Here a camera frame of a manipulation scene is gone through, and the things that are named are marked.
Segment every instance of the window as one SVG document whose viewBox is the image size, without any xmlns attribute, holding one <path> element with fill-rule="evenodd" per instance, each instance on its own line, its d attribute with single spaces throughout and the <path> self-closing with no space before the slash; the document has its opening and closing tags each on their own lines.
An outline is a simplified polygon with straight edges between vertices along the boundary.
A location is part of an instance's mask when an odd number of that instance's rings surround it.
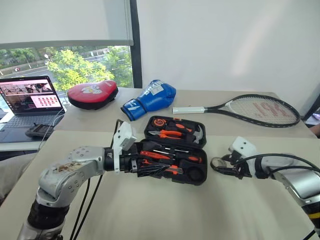
<svg viewBox="0 0 320 240">
<path fill-rule="evenodd" d="M 0 49 L 0 79 L 49 76 L 58 95 L 74 85 L 114 80 L 133 88 L 129 46 L 65 46 Z M 0 108 L 8 106 L 0 97 Z"/>
</svg>

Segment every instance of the laptop screen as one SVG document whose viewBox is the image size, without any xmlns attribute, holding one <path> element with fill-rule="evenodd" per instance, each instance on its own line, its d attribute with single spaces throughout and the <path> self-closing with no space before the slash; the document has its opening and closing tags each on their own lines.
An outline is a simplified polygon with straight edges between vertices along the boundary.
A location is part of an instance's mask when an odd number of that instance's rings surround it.
<svg viewBox="0 0 320 240">
<path fill-rule="evenodd" d="M 62 109 L 48 76 L 0 79 L 0 94 L 14 114 Z"/>
</svg>

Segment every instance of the boxing glove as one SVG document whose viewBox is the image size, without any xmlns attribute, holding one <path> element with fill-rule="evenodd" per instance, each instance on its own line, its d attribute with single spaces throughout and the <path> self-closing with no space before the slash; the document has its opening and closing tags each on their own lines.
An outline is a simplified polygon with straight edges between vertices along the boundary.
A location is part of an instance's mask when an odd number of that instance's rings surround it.
<svg viewBox="0 0 320 240">
<path fill-rule="evenodd" d="M 160 80 L 152 80 L 144 92 L 126 102 L 121 110 L 130 121 L 137 120 L 147 112 L 169 107 L 176 96 L 176 89 Z"/>
</svg>

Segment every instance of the hammer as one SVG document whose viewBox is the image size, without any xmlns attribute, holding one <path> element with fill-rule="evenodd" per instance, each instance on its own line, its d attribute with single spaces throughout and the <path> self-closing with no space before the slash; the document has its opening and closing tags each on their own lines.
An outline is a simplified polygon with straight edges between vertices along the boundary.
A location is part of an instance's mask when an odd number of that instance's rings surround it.
<svg viewBox="0 0 320 240">
<path fill-rule="evenodd" d="M 195 140 L 193 141 L 194 143 L 198 144 L 199 140 L 202 139 L 204 136 L 204 132 L 202 131 L 201 126 L 199 126 L 200 131 L 194 131 L 193 135 L 195 136 Z"/>
</svg>

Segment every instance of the white grip tape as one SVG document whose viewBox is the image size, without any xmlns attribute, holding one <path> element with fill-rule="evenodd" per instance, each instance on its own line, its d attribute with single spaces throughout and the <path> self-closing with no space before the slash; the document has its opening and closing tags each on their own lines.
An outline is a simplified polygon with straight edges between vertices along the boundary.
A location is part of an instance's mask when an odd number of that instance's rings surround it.
<svg viewBox="0 0 320 240">
<path fill-rule="evenodd" d="M 205 107 L 203 106 L 188 106 L 188 107 L 173 107 L 173 114 L 203 114 Z"/>
</svg>

